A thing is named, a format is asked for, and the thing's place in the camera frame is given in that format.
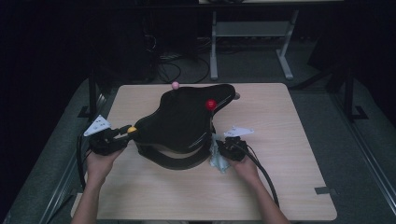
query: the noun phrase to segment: yellow part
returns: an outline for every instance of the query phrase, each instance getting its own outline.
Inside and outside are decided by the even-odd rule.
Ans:
[[[131,127],[131,128],[129,128],[126,132],[127,133],[132,133],[132,132],[134,132],[134,131],[136,131],[137,129],[136,129],[136,127]]]

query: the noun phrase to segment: black strap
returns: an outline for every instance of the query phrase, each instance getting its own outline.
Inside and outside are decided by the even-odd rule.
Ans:
[[[198,149],[198,151],[190,157],[183,159],[175,159],[163,155],[154,146],[143,146],[137,145],[138,152],[140,155],[146,157],[147,159],[154,161],[160,166],[171,169],[171,170],[187,170],[195,167],[205,161],[210,155],[210,146],[212,144],[211,138],[209,138],[205,144]]]

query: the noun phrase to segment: forearm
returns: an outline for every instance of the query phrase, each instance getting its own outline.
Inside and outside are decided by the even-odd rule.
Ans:
[[[290,223],[275,204],[264,184],[259,180],[248,184],[256,196],[262,221],[266,224]]]
[[[76,213],[73,215],[72,224],[96,223],[100,188],[100,186],[91,187],[87,184],[79,201]]]

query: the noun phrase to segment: wooden table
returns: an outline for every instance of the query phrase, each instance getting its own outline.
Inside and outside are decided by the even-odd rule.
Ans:
[[[254,129],[242,139],[271,176],[289,220],[335,219],[330,195],[316,194],[315,188],[326,185],[286,86],[233,85],[241,97],[215,115],[217,132],[233,125]],[[107,120],[112,128],[134,125],[154,112],[162,94],[170,90],[170,85],[122,86]],[[221,174],[206,160],[190,170],[167,170],[140,156],[131,141],[103,185],[98,219],[258,220],[260,214],[233,168]]]

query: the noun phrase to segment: pink ball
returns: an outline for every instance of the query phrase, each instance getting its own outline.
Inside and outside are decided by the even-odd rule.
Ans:
[[[172,82],[172,89],[177,90],[179,87],[178,82]]]

